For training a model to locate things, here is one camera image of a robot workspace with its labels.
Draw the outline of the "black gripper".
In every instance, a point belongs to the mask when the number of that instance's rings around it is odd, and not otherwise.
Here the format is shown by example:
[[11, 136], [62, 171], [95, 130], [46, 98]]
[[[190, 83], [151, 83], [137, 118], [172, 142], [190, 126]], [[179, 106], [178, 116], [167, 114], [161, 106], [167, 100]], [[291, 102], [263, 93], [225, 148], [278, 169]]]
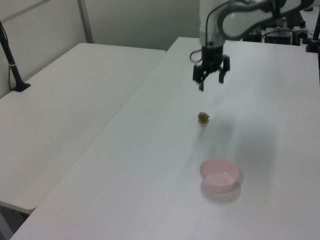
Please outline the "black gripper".
[[219, 71], [218, 82], [224, 83], [226, 73], [230, 71], [230, 57], [223, 54], [223, 46], [219, 47], [202, 47], [201, 64], [194, 65], [192, 79], [198, 82], [200, 91], [204, 91], [204, 82], [206, 78]]

